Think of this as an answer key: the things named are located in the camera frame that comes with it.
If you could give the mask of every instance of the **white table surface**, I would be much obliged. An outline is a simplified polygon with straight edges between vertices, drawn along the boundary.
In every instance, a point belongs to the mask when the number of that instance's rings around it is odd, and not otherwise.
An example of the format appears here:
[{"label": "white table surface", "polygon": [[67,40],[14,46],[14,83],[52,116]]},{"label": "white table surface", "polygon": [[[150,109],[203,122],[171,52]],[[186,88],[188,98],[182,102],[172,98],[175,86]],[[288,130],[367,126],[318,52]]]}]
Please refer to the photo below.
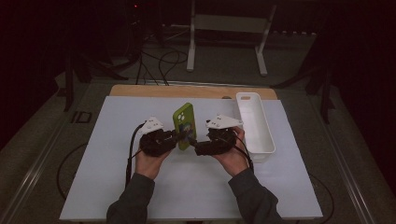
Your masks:
[{"label": "white table surface", "polygon": [[[173,130],[172,115],[187,102],[194,106],[198,141],[207,139],[207,119],[218,113],[233,118],[240,116],[235,100],[108,96],[60,219],[105,220],[107,208],[124,189],[134,129],[154,116],[163,123],[165,131]],[[277,210],[283,218],[322,217],[281,102],[262,103],[276,152],[264,163],[255,163],[255,175],[279,199]],[[137,134],[134,152],[139,139]],[[239,219],[236,199],[228,185],[230,178],[215,159],[196,156],[192,147],[186,151],[175,148],[155,179],[148,219]]]}]

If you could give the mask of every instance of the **dark background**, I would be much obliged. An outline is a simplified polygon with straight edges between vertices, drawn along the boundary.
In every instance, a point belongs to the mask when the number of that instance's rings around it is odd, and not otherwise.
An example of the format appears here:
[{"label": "dark background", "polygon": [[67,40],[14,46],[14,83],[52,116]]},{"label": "dark background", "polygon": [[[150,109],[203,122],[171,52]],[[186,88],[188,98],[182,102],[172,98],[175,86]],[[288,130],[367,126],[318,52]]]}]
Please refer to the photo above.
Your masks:
[{"label": "dark background", "polygon": [[[165,2],[162,4],[165,24],[190,23],[190,1]],[[396,180],[392,176],[396,171],[395,7],[391,1],[384,0],[360,0],[355,4],[329,2],[335,1],[283,1],[276,11],[272,31],[286,31],[287,35],[293,31],[318,33],[318,59],[328,60],[326,55],[333,50],[330,46],[339,43],[341,48],[332,58],[332,84],[339,88],[378,167],[396,192]],[[122,7],[122,1],[113,3]],[[207,1],[201,9],[221,12],[219,4],[220,1]],[[233,1],[233,4],[237,7],[239,3]],[[57,91],[53,78],[64,71],[70,24],[81,20],[72,15],[87,13],[78,24],[82,27],[88,24],[91,30],[82,36],[87,39],[98,36],[96,28],[100,25],[91,7],[90,0],[1,1],[0,148]],[[261,14],[254,10],[239,13]],[[126,21],[115,19],[111,27],[118,28],[114,32],[122,34],[125,25]],[[111,44],[108,36],[101,37],[92,45],[106,55],[103,46],[108,49]],[[117,46],[111,46],[111,50],[117,51]]]}]

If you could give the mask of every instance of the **white metal frame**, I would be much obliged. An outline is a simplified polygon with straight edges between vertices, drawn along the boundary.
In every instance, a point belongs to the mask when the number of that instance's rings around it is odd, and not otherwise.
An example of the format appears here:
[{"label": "white metal frame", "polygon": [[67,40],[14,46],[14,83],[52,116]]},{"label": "white metal frame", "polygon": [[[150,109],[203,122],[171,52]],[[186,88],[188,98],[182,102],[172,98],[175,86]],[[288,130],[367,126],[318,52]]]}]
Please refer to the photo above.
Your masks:
[{"label": "white metal frame", "polygon": [[260,75],[263,77],[267,76],[268,72],[265,66],[264,58],[262,56],[262,51],[271,28],[275,11],[276,5],[273,5],[268,19],[195,14],[195,0],[191,0],[191,35],[189,56],[187,60],[187,71],[192,72],[194,70],[195,29],[219,30],[262,34],[262,41],[260,45],[255,48],[255,50],[257,63],[259,64]]}]

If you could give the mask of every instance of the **hand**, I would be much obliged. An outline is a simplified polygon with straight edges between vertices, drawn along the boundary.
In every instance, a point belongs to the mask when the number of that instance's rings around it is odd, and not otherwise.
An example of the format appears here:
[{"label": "hand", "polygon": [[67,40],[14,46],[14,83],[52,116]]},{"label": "hand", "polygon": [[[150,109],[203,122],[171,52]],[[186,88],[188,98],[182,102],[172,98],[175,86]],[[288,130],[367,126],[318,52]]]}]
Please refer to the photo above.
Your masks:
[{"label": "hand", "polygon": [[[238,127],[233,127],[233,130],[237,134],[235,145],[241,149],[244,149],[244,146],[239,139],[244,139],[245,131]],[[213,157],[221,163],[225,171],[227,171],[227,173],[231,176],[235,176],[248,168],[247,158],[234,147],[232,147],[228,152],[220,155],[214,155]]]},{"label": "hand", "polygon": [[159,157],[151,157],[139,148],[138,154],[136,155],[136,166],[134,167],[134,172],[140,175],[145,175],[150,179],[155,179],[160,172],[163,161],[171,151],[172,150],[167,151]]}]

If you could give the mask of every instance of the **floor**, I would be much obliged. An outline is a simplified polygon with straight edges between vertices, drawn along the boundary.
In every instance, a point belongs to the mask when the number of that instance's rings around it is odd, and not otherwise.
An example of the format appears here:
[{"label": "floor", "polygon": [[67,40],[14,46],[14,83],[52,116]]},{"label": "floor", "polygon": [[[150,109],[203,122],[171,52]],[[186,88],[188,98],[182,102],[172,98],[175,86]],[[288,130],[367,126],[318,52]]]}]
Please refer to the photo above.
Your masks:
[{"label": "floor", "polygon": [[[197,35],[192,73],[186,71],[183,62],[189,44],[185,28],[165,33],[169,38],[166,48],[158,46],[151,37],[143,48],[142,62],[146,67],[142,66],[138,83],[163,85],[160,69],[164,73],[170,69],[165,75],[170,85],[268,87],[294,76],[315,40],[314,35],[271,34],[264,49],[269,75],[261,77],[253,49],[255,36],[219,39],[213,35]],[[59,220],[63,194],[67,195],[73,182],[84,151],[82,144],[90,139],[111,87],[118,83],[135,84],[138,70],[137,63],[120,71],[120,75],[129,78],[127,81],[92,70],[90,84],[76,81],[75,102],[69,112],[64,112],[64,98],[53,95],[22,127],[0,154],[0,223],[65,223]],[[276,90],[276,94],[287,112],[324,217],[290,223],[395,223],[395,198],[336,87],[332,87],[330,124],[325,124],[318,114],[319,95],[306,95],[304,91],[307,81]],[[62,75],[58,82],[62,87]],[[92,113],[91,121],[72,121],[76,111]]]}]

